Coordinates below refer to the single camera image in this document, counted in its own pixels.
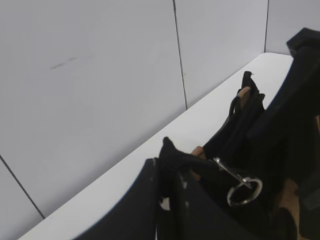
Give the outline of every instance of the white table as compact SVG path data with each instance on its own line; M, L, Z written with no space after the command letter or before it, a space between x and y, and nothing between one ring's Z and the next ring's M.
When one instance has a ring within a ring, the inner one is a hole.
M145 160L159 155L165 136L186 153L196 146L203 146L225 121L231 100L241 87L244 71L253 73L252 79L265 94L266 108L280 88L291 63L292 57L288 55L259 55L20 240L71 240L78 236L102 218L126 193Z

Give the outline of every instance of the tan leather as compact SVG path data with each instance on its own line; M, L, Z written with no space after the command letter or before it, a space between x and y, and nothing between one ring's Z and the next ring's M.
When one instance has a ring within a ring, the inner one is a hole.
M241 89L241 91L239 91L239 93L237 94L237 97L240 98L240 108L244 109L246 103L248 102L249 98L250 98L250 91L251 88L249 86L246 86L244 88Z
M207 160L205 151L201 146L197 146L191 153L191 155L196 156L200 159ZM201 176L196 174L195 172L192 171L192 175L194 176L195 180L200 181Z
M320 116L316 116L315 121L316 121L316 125L318 126L319 133L320 133Z
M299 233L300 207L299 207L299 199L296 195L297 190L298 190L298 185L290 178L287 178L284 181L282 191L275 198L274 211L277 211L278 208L287 209L291 213L294 219L294 222L298 231L297 239L308 240L307 238L304 238L303 236L301 236Z

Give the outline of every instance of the metal ring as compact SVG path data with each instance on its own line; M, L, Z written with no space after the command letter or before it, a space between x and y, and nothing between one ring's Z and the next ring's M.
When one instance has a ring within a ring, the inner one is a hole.
M245 183L252 183L252 182L257 183L257 187L256 187L255 191L253 192L253 194L249 198L247 198L247 199L245 199L243 201L240 201L240 202L232 201L231 200L232 195L234 194L234 192L236 190L238 190L239 188L241 188L245 184L244 182ZM232 187L229 190L228 195L227 195L227 201L228 201L229 206L230 207L237 207L237 206L242 206L242 205L245 205L247 203L250 203L251 201L255 200L259 196L259 194L262 191L262 187L263 187L263 183L262 183L262 181L260 179L258 179L258 178L250 178L250 177L244 178L243 182L240 182L237 186Z

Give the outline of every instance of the scuff mark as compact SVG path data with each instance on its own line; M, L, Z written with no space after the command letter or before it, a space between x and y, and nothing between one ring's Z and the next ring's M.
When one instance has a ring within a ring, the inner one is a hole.
M66 64L65 64L64 62L63 62L63 63L58 63L58 64L52 66L51 69L52 69L52 70L53 70L53 69L57 69L57 68L62 67L63 65L66 65Z
M68 59L68 62L72 62L72 61L74 61L74 60L77 60L78 58L77 57L70 57L69 59ZM52 67L50 67L52 70L54 70L54 69L57 69L57 68L60 68L60 67L62 67L62 66L64 66L64 65L66 65L67 64L67 62L61 62L61 63L58 63L58 64L56 64L56 65L54 65L54 66L52 66Z

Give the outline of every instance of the black fabric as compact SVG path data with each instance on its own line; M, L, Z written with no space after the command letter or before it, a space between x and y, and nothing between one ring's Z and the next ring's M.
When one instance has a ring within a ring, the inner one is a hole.
M291 213L286 208L279 208L273 217L273 240L297 240L298 230Z
M258 239L212 201L188 170L175 176L171 202L182 240Z
M310 210L304 204L311 190L319 186L317 177L311 179L319 171L319 132L315 122L320 112L319 76L320 51L301 47L280 90L247 134L252 150L250 172L263 181L259 199L272 209L268 203L273 203L284 179L294 180L299 192L304 193L299 196L299 227L301 235L308 239L320 239L319 208Z
M320 113L320 51L302 47L265 112L247 134L255 148L269 149L283 140L297 123Z
M193 155L177 150L174 144L166 137L163 140L163 147L159 155L159 162L161 164L175 161L179 163L178 165L180 167L175 168L175 174L172 174L173 178L171 177L171 181L166 183L168 186L171 186L171 191L169 194L170 202L172 202L172 197L175 197L177 194L177 190L175 189L175 184L173 182L173 180L177 177L177 174L179 172L193 170L203 179L201 183L203 194L207 196L206 198L209 198L210 196L213 205L216 206L216 208L220 208L220 212L223 212L226 215L225 218L233 218L240 226L255 236L260 237L261 239L269 239L271 233L269 214L265 211L258 200L252 201L243 207L230 207L227 203L228 191L232 186L235 186L239 182L237 182L237 180L235 180L225 171L220 171L220 169L214 163L203 161ZM195 198L199 197L198 194L193 194ZM215 229L219 228L219 226L212 225L211 228ZM197 229L196 226L193 227L193 231L201 232L201 230Z
M203 146L207 159L220 157L222 161L228 162L228 164L236 162L240 167L240 161L232 158L248 154L244 147L246 133L258 116L264 112L262 101L265 97L264 94L259 93L251 75L250 71L245 71L242 78L241 89L250 87L250 97L243 110L240 110L240 107L235 107L236 104L240 104L239 98L235 97L231 102L230 112L233 112L233 109L238 109L238 111L232 115L229 114L222 128Z
M159 166L149 159L123 198L74 240L154 240Z

